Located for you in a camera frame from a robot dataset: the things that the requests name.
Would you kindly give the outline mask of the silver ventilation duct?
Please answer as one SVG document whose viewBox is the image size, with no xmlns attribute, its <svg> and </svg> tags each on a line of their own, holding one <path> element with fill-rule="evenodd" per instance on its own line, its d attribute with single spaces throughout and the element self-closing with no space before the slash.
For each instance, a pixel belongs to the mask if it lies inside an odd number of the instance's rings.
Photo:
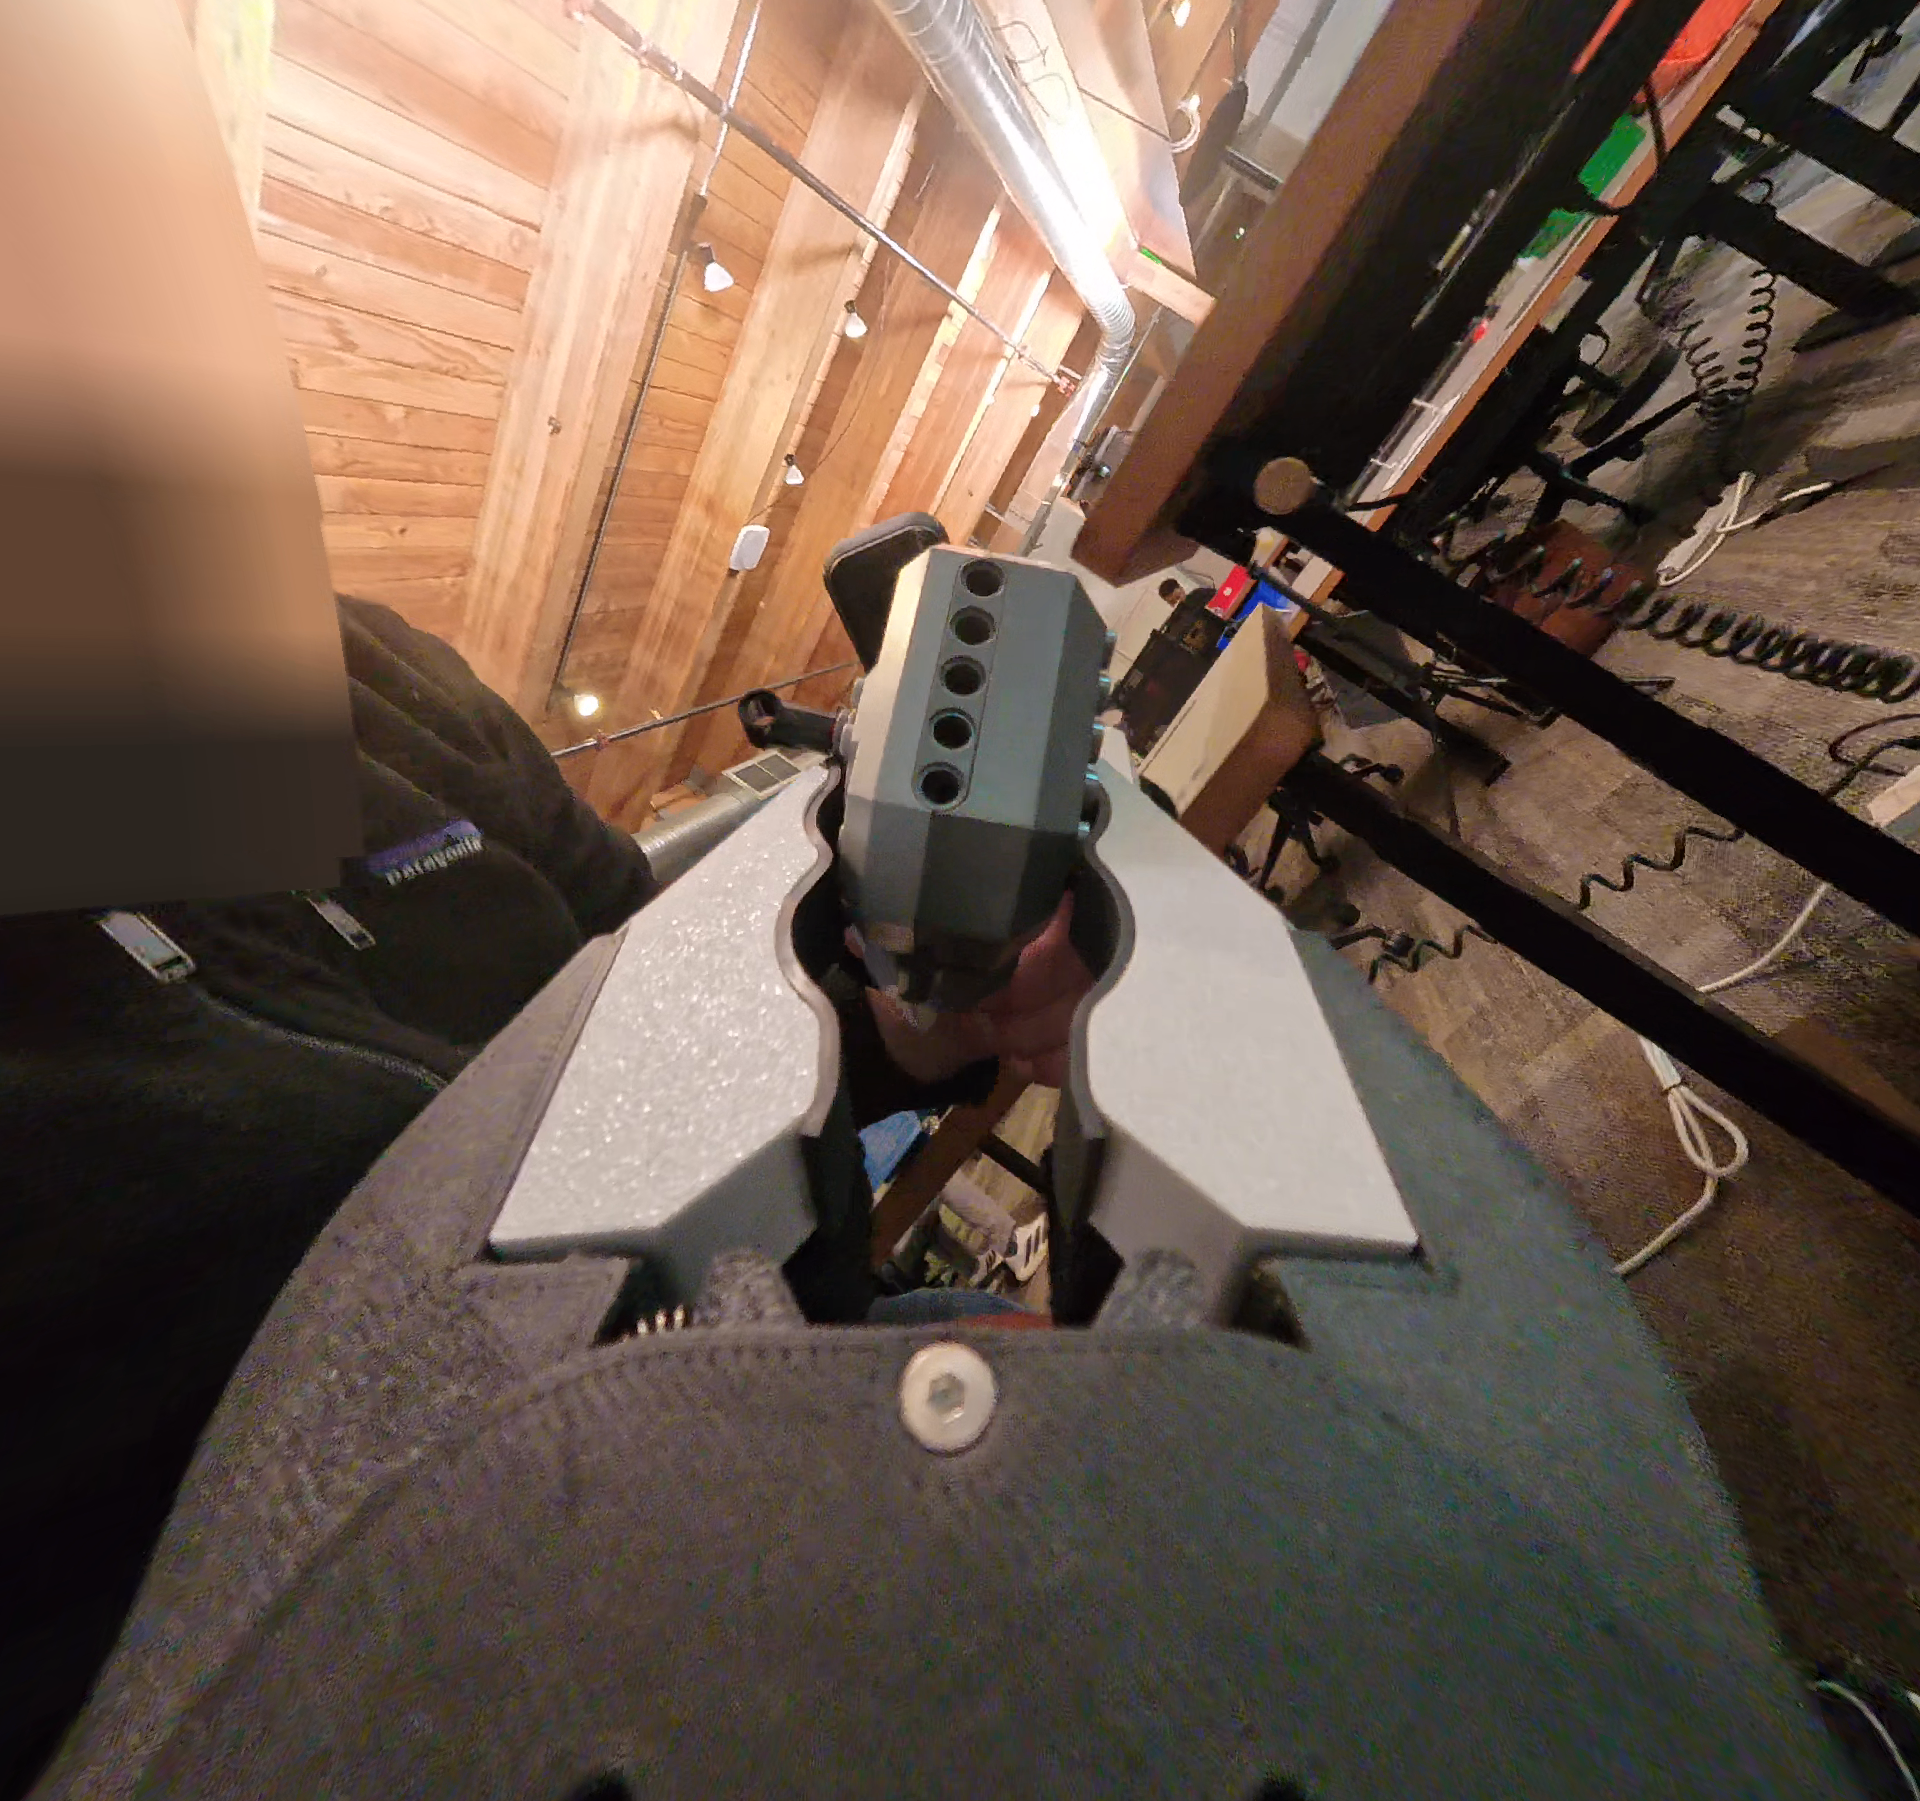
<svg viewBox="0 0 1920 1801">
<path fill-rule="evenodd" d="M 1097 326 L 1097 359 L 1116 370 L 1131 343 L 1128 294 L 1069 196 L 1061 164 L 1001 60 L 975 0 L 875 0 L 924 69 Z"/>
</svg>

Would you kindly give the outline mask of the black table frame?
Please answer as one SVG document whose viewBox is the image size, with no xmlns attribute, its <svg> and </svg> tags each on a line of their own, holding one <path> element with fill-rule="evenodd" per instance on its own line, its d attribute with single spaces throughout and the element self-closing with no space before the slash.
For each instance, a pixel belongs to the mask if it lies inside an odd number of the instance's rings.
<svg viewBox="0 0 1920 1801">
<path fill-rule="evenodd" d="M 1562 208 L 1582 209 L 1595 248 L 1626 254 L 1625 234 L 1632 228 L 1632 219 L 1619 209 L 1608 192 L 1591 196 L 1577 178 L 1573 206 Z M 1463 501 L 1460 492 L 1444 492 L 1439 479 L 1432 479 L 1422 495 L 1385 495 L 1383 509 L 1373 518 L 1346 514 L 1337 495 L 1357 491 L 1365 469 L 1366 466 L 1352 482 L 1333 487 L 1301 457 L 1270 460 L 1246 491 L 1226 488 L 1226 534 L 1203 542 L 1248 546 L 1253 534 L 1270 521 L 1283 542 L 1327 562 L 1333 574 L 1348 576 L 1358 599 L 1373 602 L 1381 616 L 1409 635 L 1439 652 L 1466 656 L 1495 679 L 1514 686 L 1529 703 L 1595 736 L 1619 758 L 1686 796 L 1726 827 L 1742 830 L 1838 895 L 1915 934 L 1914 854 L 1837 799 L 1804 786 L 1734 739 L 1695 723 L 1593 659 L 1556 645 L 1533 624 L 1465 586 L 1458 576 L 1427 566 L 1412 544 L 1396 542 L 1396 529 L 1405 529 L 1410 540 L 1427 538 L 1427 532 Z"/>
</svg>

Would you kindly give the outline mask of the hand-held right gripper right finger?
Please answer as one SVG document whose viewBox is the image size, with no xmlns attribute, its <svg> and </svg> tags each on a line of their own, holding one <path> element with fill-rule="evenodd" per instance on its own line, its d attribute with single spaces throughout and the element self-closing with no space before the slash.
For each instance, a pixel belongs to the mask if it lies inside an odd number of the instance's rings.
<svg viewBox="0 0 1920 1801">
<path fill-rule="evenodd" d="M 1057 1314 L 1180 1257 L 1203 1317 L 1261 1260 L 1415 1260 L 1420 1239 L 1290 926 L 1108 763 L 1072 943 L 1094 974 L 1057 1107 Z"/>
</svg>

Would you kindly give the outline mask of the small beige box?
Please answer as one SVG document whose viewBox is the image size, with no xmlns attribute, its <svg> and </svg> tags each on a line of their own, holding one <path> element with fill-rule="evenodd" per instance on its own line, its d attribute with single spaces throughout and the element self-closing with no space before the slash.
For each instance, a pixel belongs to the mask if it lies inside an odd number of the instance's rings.
<svg viewBox="0 0 1920 1801">
<path fill-rule="evenodd" d="M 1223 855 L 1274 787 L 1325 742 L 1280 612 L 1256 609 L 1143 758 L 1187 834 Z"/>
</svg>

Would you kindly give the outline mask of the brown leather bag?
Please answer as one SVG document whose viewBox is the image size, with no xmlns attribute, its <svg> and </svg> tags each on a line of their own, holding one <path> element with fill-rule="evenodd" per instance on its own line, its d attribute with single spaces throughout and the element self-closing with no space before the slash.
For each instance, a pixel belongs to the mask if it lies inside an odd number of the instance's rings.
<svg viewBox="0 0 1920 1801">
<path fill-rule="evenodd" d="M 1646 558 L 1553 520 L 1495 542 L 1487 599 L 1570 652 L 1595 656 L 1619 632 L 1629 599 L 1652 581 Z"/>
</svg>

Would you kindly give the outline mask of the grey remote controller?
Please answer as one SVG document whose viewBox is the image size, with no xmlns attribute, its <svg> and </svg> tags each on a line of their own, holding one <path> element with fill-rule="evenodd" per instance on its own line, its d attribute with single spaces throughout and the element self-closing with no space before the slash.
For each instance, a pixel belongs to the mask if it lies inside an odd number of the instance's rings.
<svg viewBox="0 0 1920 1801">
<path fill-rule="evenodd" d="M 950 544 L 899 570 L 834 844 L 883 992 L 969 1012 L 1051 920 L 1091 818 L 1104 645 L 1068 570 Z"/>
</svg>

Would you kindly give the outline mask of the person's left hand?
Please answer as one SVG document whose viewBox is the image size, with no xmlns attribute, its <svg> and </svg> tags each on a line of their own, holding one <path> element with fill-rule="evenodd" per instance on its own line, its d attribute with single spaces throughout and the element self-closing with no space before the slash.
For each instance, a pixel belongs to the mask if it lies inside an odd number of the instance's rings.
<svg viewBox="0 0 1920 1801">
<path fill-rule="evenodd" d="M 946 1085 L 979 1061 L 995 1061 L 1000 1076 L 1057 1089 L 1068 1072 L 1072 1018 L 1092 991 L 1069 920 L 1072 894 L 1021 948 L 1007 983 L 968 1012 L 919 1016 L 898 997 L 866 988 L 881 1045 L 899 1072 Z"/>
</svg>

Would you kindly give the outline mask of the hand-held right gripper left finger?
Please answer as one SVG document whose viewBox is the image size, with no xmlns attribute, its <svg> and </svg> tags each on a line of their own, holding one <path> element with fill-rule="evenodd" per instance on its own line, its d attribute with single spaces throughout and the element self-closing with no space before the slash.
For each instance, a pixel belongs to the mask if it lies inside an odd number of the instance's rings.
<svg viewBox="0 0 1920 1801">
<path fill-rule="evenodd" d="M 803 1142 L 842 1036 L 796 942 L 831 872 L 802 770 L 626 925 L 491 1220 L 501 1260 L 782 1262 L 817 1228 Z"/>
</svg>

